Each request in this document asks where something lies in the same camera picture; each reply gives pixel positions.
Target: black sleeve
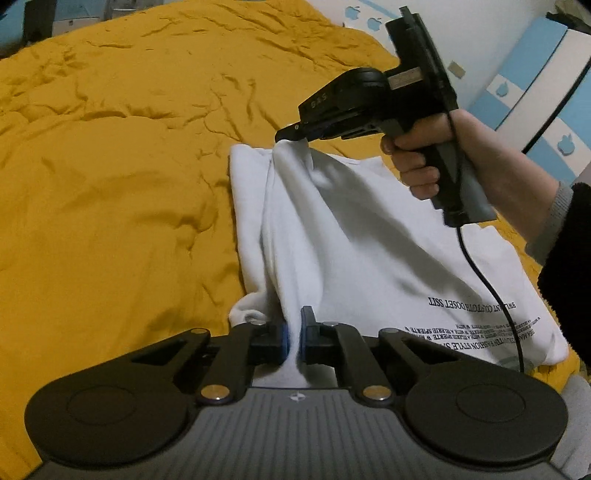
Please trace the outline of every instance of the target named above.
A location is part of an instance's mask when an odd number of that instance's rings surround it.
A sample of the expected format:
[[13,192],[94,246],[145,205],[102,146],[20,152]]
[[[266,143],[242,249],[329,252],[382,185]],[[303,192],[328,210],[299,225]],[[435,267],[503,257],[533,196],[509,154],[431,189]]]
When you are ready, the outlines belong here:
[[591,365],[591,187],[577,183],[573,192],[538,286],[556,312],[564,337]]

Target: apple-shaped decal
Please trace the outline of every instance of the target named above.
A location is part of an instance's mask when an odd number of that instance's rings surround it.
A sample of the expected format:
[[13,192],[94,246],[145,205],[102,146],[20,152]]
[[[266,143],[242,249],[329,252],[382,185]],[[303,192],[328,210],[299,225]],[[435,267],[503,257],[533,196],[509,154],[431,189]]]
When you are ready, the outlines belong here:
[[506,97],[508,93],[509,93],[509,85],[507,84],[507,82],[501,83],[499,85],[499,88],[497,88],[497,90],[496,90],[496,94],[499,97]]
[[368,29],[377,32],[382,25],[380,22],[381,18],[370,18],[368,19]]
[[345,8],[345,16],[350,20],[357,20],[359,18],[360,7],[347,7]]
[[565,157],[572,155],[575,149],[573,136],[571,134],[564,135],[562,137],[562,140],[558,142],[558,149],[560,150],[560,153],[562,153]]

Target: wall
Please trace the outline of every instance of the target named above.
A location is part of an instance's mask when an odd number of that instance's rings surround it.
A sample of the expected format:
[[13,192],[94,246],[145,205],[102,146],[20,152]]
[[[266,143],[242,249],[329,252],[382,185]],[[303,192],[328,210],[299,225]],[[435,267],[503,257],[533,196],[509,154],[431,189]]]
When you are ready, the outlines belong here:
[[394,13],[408,5],[412,12],[421,14],[443,63],[447,66],[454,60],[466,70],[462,80],[450,75],[459,103],[465,108],[490,83],[531,21],[554,6],[554,0],[310,0],[310,3],[335,23],[346,21],[343,14],[347,5],[374,3]]

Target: folded clothing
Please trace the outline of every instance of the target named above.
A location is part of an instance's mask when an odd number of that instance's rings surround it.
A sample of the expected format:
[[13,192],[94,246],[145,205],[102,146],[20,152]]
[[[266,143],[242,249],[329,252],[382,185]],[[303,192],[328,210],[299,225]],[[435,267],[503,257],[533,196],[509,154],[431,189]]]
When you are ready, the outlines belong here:
[[[456,231],[430,202],[412,197],[381,158],[327,155],[305,141],[281,141],[273,150],[235,145],[230,178],[248,292],[230,322],[282,314],[292,345],[288,361],[257,384],[297,388],[334,381],[307,377],[297,365],[304,305],[318,321],[348,323],[363,335],[396,327],[518,367],[506,318],[463,257]],[[509,308],[527,370],[565,360],[568,344],[513,246],[494,227],[468,225],[463,234]]]

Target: black cable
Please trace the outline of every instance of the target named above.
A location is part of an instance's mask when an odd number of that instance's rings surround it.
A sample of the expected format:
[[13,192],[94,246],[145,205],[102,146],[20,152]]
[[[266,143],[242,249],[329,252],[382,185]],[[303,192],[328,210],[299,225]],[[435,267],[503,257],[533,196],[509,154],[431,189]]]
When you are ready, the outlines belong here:
[[[456,149],[456,156],[457,156],[456,186],[457,186],[458,194],[459,194],[460,189],[462,187],[462,165],[463,165],[463,160],[464,160],[464,158],[463,158],[464,152],[462,151],[462,148],[460,147],[460,141],[457,136],[456,125],[452,119],[451,112],[449,110],[446,110],[446,115],[447,115],[447,121],[449,122],[449,126],[452,130],[452,136],[453,136],[452,141],[454,142],[454,146]],[[466,258],[466,261],[468,262],[468,264],[470,265],[470,267],[472,268],[472,270],[474,271],[476,276],[480,279],[480,281],[488,289],[488,291],[491,292],[491,295],[494,297],[495,301],[499,304],[499,306],[501,307],[501,310],[505,314],[505,318],[507,319],[507,323],[509,323],[509,327],[511,328],[511,332],[513,333],[513,338],[515,339],[515,346],[517,347],[517,357],[519,359],[519,371],[521,373],[525,373],[525,364],[524,364],[524,360],[523,360],[523,350],[521,348],[521,341],[519,339],[519,334],[517,333],[517,327],[515,326],[515,322],[513,321],[513,318],[511,317],[511,314],[509,313],[509,310],[507,309],[507,307],[506,307],[505,303],[503,302],[503,300],[501,299],[500,295],[492,287],[491,283],[486,279],[486,277],[483,275],[483,273],[480,271],[480,269],[478,269],[478,267],[474,263],[474,260],[472,259],[472,257],[468,253],[468,250],[466,249],[466,244],[464,243],[464,237],[462,235],[462,227],[461,226],[457,227],[456,232],[457,232],[457,241],[460,244],[460,248],[462,249],[462,253],[464,254],[464,257]]]

